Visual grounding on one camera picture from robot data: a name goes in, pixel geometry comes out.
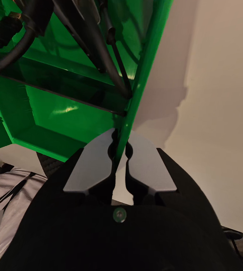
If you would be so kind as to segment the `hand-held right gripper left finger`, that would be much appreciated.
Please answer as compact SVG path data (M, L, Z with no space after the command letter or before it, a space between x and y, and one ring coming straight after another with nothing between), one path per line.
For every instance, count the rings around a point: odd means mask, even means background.
M63 191L88 194L89 189L110 176L112 161L108 149L113 143L111 128L90 141L83 149Z

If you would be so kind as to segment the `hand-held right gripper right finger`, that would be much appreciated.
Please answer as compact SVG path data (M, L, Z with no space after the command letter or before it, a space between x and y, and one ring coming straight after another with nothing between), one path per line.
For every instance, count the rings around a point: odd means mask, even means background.
M150 140L131 131L128 139L132 155L128 158L129 176L148 188L148 193L177 190L160 154Z

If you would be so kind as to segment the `green plastic bin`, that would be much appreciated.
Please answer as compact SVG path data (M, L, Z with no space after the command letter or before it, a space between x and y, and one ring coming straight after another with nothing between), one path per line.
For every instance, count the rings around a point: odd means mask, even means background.
M106 72L54 13L53 1L0 1L0 148L66 161L118 131L120 159L173 1L77 1Z

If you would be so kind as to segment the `black round base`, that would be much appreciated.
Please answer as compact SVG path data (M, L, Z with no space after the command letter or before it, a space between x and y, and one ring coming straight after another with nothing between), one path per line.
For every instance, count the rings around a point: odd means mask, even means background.
M229 228L223 228L222 229L226 238L231 241L232 243L232 246L235 250L235 253L237 254L237 256L240 258L241 261L243 261L243 257L241 256L239 250L238 250L238 247L236 245L236 240L240 240L243 238L243 233L242 232L238 232L236 230L233 230L233 229L229 229Z

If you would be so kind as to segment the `dark grey usb hub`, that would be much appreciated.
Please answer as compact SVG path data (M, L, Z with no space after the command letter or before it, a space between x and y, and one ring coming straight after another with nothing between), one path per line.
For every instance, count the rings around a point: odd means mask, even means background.
M106 68L95 48L95 42L90 36L87 22L79 9L77 1L54 0L54 13L68 30L86 56L100 73L105 73Z

